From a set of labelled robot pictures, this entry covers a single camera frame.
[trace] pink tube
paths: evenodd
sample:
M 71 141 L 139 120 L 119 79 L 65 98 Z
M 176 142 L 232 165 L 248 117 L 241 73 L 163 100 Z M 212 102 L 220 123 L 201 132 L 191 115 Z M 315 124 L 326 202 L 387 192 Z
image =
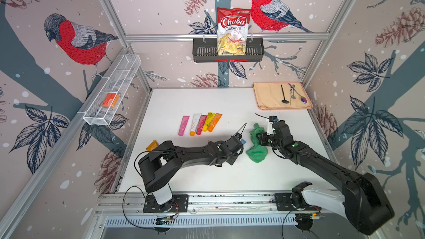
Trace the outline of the pink tube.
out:
M 183 136 L 188 120 L 189 120 L 189 115 L 184 115 L 182 119 L 182 123 L 180 124 L 180 129 L 178 130 L 179 136 Z
M 199 123 L 198 123 L 198 130 L 196 131 L 196 134 L 200 135 L 202 133 L 202 128 L 204 127 L 206 119 L 207 119 L 206 115 L 201 115 L 201 118 L 199 119 Z

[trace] white wire basket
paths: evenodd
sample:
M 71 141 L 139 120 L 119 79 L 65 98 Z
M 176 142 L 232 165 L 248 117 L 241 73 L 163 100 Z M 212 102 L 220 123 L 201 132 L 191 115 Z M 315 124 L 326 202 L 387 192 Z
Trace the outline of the white wire basket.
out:
M 89 125 L 110 125 L 140 64 L 138 55 L 124 55 L 121 58 L 86 111 L 83 117 L 84 121 Z

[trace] chip bag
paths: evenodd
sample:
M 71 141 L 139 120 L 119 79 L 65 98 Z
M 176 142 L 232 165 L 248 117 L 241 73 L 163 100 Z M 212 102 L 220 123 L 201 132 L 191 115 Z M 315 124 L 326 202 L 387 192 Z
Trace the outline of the chip bag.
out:
M 217 52 L 219 56 L 245 55 L 251 10 L 217 8 Z

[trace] spoon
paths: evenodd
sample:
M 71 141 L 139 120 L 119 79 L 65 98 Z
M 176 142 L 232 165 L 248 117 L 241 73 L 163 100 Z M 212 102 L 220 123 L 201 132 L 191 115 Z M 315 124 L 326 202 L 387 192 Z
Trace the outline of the spoon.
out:
M 303 104 L 306 104 L 307 103 L 307 99 L 305 98 L 305 97 L 303 97 L 303 96 L 301 96 L 301 94 L 299 94 L 296 90 L 295 90 L 295 85 L 291 85 L 290 84 L 290 86 L 291 86 L 291 88 L 293 88 L 294 89 L 294 91 L 301 97 L 300 99 L 301 99 L 301 102 L 303 103 Z
M 284 99 L 282 100 L 282 103 L 289 104 L 289 102 L 285 99 L 284 87 L 282 86 L 282 84 L 280 85 L 280 87 L 282 88 L 282 93 L 284 94 Z

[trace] beige towel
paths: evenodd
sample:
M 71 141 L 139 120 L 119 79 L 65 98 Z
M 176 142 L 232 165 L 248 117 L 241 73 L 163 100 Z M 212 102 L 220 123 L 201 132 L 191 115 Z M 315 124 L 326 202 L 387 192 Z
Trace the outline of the beige towel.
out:
M 300 99 L 300 95 L 293 91 L 296 99 L 291 99 L 290 90 L 291 87 L 288 85 L 295 86 L 295 90 L 307 99 L 307 103 L 303 104 Z M 265 83 L 254 83 L 254 93 L 257 99 L 258 108 L 261 110 L 288 110 L 288 109 L 311 109 L 313 104 L 311 103 L 304 87 L 299 82 L 265 82 Z M 284 96 L 282 94 L 282 88 L 284 88 L 285 99 L 290 101 L 291 104 L 284 104 L 282 100 Z

